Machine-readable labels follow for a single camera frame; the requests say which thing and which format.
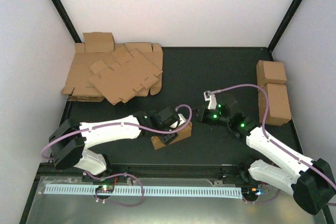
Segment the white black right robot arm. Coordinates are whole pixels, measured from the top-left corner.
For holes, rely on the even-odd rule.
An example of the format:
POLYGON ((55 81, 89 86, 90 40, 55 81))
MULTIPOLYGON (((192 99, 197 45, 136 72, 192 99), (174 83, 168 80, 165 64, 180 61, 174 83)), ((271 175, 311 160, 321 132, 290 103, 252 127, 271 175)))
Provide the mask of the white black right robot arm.
POLYGON ((207 99, 208 105, 193 110, 198 122, 224 126, 233 136, 272 163, 259 159, 240 168, 239 179, 250 184, 254 180, 270 184, 294 198, 305 212, 316 215, 335 196, 335 179, 329 163, 314 161, 285 145, 261 125, 240 111, 236 101, 226 103, 207 99))

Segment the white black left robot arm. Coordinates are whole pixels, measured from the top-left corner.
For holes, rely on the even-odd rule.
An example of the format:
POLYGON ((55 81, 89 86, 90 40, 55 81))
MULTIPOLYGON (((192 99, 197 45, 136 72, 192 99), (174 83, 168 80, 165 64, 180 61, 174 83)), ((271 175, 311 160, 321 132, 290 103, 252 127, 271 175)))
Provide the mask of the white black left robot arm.
POLYGON ((54 167, 57 170, 76 167, 106 182, 112 177, 113 169, 108 165, 107 159, 102 154, 91 151, 91 147, 117 140, 154 135, 152 131, 131 124, 162 132, 173 131, 185 122, 185 117, 170 107, 160 112, 139 111, 118 120, 97 123, 79 123, 73 119, 66 119, 49 137, 49 142, 72 132, 79 131, 79 133, 68 136, 50 147, 54 167))

